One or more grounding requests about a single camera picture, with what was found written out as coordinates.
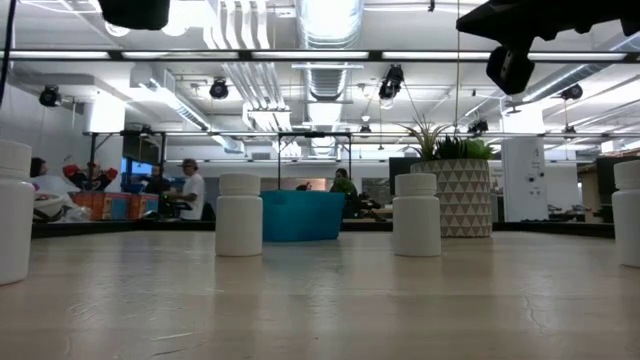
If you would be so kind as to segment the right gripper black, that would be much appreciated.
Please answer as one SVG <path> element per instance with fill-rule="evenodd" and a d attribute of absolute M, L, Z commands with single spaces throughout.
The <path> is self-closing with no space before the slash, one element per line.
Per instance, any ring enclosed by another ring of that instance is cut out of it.
<path fill-rule="evenodd" d="M 560 32 L 585 32 L 573 13 L 576 1 L 488 0 L 457 20 L 457 30 L 476 36 L 496 36 L 487 74 L 507 95 L 524 91 L 534 70 L 529 51 L 536 37 L 554 40 Z"/>

